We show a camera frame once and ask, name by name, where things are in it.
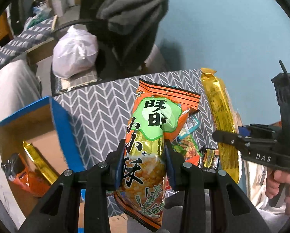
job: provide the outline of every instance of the green label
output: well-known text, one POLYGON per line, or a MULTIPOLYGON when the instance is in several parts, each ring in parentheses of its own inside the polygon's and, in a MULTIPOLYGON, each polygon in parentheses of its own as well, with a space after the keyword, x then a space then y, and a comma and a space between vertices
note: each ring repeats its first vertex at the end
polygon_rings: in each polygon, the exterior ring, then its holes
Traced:
POLYGON ((140 130, 148 140, 156 140, 163 132, 173 132, 182 113, 182 108, 164 97, 146 97, 133 113, 140 130))

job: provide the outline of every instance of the blue wall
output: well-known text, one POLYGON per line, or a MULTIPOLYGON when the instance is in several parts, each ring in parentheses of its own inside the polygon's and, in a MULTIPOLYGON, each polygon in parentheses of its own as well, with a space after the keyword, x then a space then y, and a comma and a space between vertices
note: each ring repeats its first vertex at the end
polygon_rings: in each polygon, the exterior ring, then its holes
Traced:
POLYGON ((169 0, 156 44, 172 70, 217 70, 245 124, 280 119, 271 79, 290 72, 290 20, 275 0, 169 0))

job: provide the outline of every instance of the white plastic bag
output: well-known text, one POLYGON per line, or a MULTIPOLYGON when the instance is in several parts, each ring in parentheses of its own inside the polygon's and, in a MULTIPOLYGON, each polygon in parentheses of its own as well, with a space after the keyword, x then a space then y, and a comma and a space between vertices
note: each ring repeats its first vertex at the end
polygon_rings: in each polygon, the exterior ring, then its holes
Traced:
POLYGON ((52 70, 55 76, 68 79, 94 66, 98 43, 96 36, 72 25, 53 49, 52 70))

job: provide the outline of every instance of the screw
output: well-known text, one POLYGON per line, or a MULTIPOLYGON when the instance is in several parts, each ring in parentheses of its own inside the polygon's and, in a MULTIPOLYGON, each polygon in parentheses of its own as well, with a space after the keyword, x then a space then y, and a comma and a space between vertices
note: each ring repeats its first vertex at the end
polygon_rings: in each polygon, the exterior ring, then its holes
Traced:
POLYGON ((102 161, 102 162, 99 163, 99 167, 100 168, 104 168, 106 166, 107 166, 107 163, 105 161, 102 161))
POLYGON ((72 174, 72 170, 70 170, 70 169, 67 169, 64 171, 65 176, 70 176, 71 174, 72 174))
POLYGON ((183 167, 185 167, 185 168, 190 168, 190 167, 192 167, 192 163, 184 162, 184 163, 183 163, 183 167))
POLYGON ((220 169, 220 170, 218 170, 218 174, 220 175, 220 176, 226 176, 226 171, 225 170, 222 170, 222 169, 220 169))

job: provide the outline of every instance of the human hand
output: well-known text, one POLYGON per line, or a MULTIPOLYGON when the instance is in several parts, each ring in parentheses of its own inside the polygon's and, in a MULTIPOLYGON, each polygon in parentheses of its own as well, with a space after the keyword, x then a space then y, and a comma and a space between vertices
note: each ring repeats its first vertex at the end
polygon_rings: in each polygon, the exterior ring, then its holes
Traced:
MULTIPOLYGON (((290 185, 290 173, 276 170, 273 174, 273 170, 268 168, 266 179, 266 196, 269 199, 272 199, 279 193, 280 183, 288 183, 290 185)), ((290 215, 290 187, 284 201, 286 203, 285 214, 290 215)))

